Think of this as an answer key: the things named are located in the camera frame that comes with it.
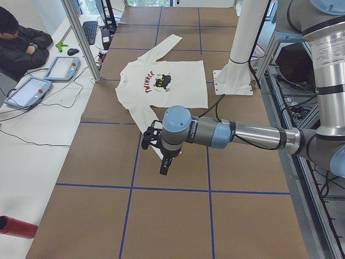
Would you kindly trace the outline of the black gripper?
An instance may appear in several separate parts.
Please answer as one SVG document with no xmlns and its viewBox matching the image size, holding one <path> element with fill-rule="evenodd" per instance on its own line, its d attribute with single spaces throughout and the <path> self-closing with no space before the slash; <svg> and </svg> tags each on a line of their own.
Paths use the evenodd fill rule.
<svg viewBox="0 0 345 259">
<path fill-rule="evenodd" d="M 163 149 L 161 150 L 161 153 L 163 155 L 163 159 L 161 162 L 160 174 L 167 175 L 173 158 L 179 156 L 181 153 L 181 150 L 178 149 L 178 150 L 171 151 L 168 149 Z"/>
</svg>

